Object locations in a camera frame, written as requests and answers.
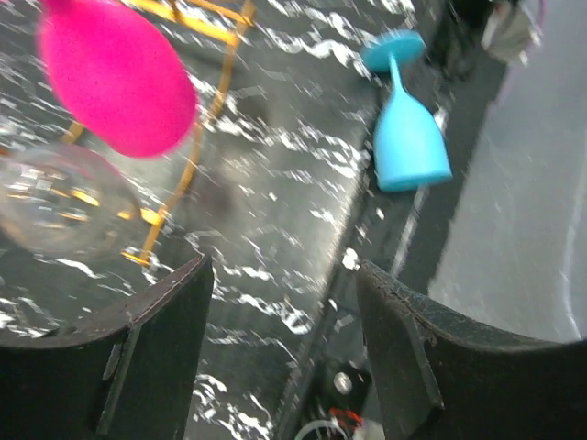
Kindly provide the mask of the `blue plastic wine glass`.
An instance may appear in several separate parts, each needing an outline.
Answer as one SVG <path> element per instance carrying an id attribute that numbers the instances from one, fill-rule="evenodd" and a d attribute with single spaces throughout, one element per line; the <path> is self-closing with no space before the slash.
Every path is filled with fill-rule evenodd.
<path id="1" fill-rule="evenodd" d="M 418 32 L 400 29 L 379 36 L 361 52 L 366 69 L 388 73 L 392 83 L 373 134 L 376 179 L 383 192 L 412 191 L 452 178 L 441 130 L 433 115 L 404 88 L 400 70 L 425 49 Z"/>

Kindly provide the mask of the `magenta plastic wine glass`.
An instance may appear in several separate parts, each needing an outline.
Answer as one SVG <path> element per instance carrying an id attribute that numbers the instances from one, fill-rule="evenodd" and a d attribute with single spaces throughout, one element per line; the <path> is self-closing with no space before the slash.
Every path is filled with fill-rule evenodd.
<path id="1" fill-rule="evenodd" d="M 109 147 L 132 158 L 179 144 L 197 93 L 171 43 L 117 1 L 46 1 L 39 55 L 63 107 Z"/>

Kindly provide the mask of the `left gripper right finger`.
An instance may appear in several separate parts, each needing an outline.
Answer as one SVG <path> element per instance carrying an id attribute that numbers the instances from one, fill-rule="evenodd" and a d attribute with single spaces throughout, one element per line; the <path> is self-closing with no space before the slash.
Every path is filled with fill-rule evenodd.
<path id="1" fill-rule="evenodd" d="M 586 344 L 471 319 L 373 263 L 356 275 L 389 439 L 583 439 Z"/>

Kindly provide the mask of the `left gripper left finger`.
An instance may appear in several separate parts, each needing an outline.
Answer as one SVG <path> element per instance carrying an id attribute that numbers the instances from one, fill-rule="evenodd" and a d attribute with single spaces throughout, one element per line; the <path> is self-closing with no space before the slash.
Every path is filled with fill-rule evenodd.
<path id="1" fill-rule="evenodd" d="M 214 285 L 194 258 L 37 338 L 1 339 L 4 439 L 181 439 Z"/>

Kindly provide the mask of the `clear wine glass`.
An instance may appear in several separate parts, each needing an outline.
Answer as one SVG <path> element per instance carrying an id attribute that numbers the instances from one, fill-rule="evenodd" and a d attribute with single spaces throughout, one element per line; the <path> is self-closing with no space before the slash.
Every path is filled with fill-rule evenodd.
<path id="1" fill-rule="evenodd" d="M 104 157 L 52 143 L 1 158 L 1 228 L 56 259 L 99 259 L 140 239 L 138 197 Z"/>

